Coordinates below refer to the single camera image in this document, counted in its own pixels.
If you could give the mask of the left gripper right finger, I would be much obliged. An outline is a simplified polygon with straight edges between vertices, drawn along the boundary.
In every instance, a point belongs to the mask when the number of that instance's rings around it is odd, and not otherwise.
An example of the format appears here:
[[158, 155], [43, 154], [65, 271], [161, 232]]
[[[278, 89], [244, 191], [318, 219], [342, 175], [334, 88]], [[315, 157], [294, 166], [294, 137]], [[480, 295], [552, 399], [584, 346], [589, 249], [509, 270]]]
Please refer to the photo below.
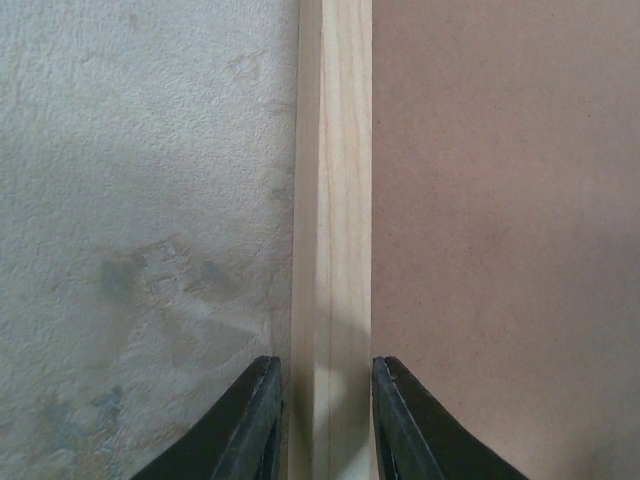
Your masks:
[[466, 430], [396, 357], [372, 364], [372, 413], [381, 479], [523, 479]]

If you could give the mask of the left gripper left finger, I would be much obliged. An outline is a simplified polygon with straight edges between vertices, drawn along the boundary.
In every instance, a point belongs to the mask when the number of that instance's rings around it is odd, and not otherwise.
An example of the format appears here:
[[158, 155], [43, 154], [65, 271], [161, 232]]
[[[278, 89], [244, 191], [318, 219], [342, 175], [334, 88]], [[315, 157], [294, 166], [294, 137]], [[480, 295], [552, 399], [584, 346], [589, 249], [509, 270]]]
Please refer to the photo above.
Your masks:
[[277, 479], [282, 392], [281, 359], [255, 358], [185, 435], [134, 477]]

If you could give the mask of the wooden photo frame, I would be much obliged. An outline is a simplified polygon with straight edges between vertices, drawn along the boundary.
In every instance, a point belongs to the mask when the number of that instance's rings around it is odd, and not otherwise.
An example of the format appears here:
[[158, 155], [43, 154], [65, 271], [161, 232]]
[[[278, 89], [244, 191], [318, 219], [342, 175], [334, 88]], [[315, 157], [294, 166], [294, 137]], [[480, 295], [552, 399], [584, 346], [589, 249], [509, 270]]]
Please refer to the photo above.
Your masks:
[[639, 5], [304, 1], [288, 475], [396, 356], [532, 479], [639, 475]]

